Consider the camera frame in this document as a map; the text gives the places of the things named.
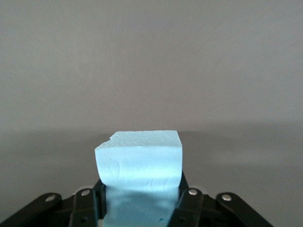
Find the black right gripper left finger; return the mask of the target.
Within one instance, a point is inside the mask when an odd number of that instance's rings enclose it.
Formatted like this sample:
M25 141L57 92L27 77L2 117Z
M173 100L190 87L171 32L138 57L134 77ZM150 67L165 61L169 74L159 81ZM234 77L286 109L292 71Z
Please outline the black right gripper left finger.
M106 212L106 186L99 180L93 187L80 189L67 199L54 192L42 194L0 225L2 227L97 227Z

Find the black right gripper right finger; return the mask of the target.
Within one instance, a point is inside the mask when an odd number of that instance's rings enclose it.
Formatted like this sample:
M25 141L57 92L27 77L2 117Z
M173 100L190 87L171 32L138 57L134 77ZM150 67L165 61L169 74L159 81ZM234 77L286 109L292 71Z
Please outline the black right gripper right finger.
M178 203L169 227L271 227L265 218L240 196L222 192L215 198L190 187L182 174Z

